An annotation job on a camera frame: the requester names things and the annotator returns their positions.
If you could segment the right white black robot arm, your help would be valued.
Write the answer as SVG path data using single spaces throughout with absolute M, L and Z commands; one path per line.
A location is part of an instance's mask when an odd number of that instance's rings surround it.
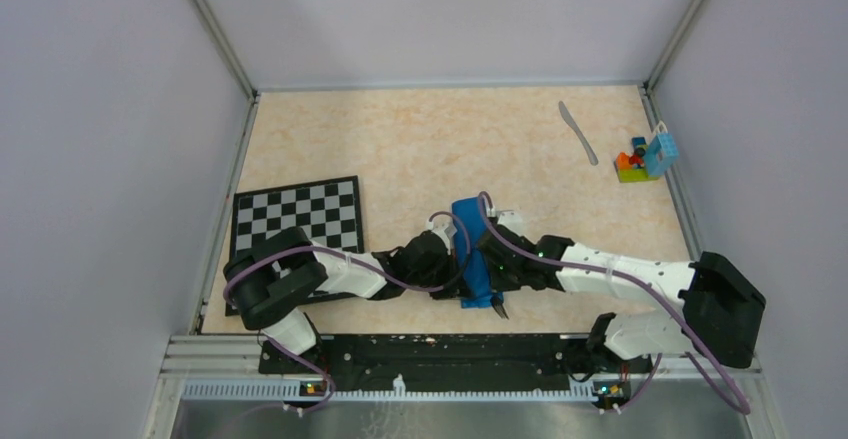
M 657 354 L 698 353 L 735 369 L 753 361 L 766 300 L 720 254 L 704 252 L 696 261 L 649 261 L 560 236 L 531 242 L 500 224 L 484 231 L 475 246 L 497 291 L 554 289 L 650 306 L 648 312 L 608 312 L 595 320 L 586 356 L 600 371 Z

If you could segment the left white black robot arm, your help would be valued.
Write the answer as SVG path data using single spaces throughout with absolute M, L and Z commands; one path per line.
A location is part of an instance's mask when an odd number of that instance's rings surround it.
M 291 227 L 224 266 L 223 298 L 247 330 L 282 348 L 283 360 L 303 373 L 321 356 L 317 331 L 300 309 L 313 294 L 384 301 L 407 291 L 451 293 L 467 267 L 458 256 L 445 235 L 433 231 L 389 251 L 355 254 L 321 246 Z

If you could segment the blue satin napkin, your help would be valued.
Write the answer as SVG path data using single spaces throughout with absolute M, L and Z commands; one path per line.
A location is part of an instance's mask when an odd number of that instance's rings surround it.
M 451 213 L 456 216 L 453 223 L 457 229 L 453 244 L 457 260 L 467 265 L 460 283 L 460 304 L 464 309 L 491 308 L 492 291 L 490 275 L 482 253 L 476 248 L 477 242 L 486 231 L 482 215 L 478 210 L 478 199 L 470 197 L 455 201 Z

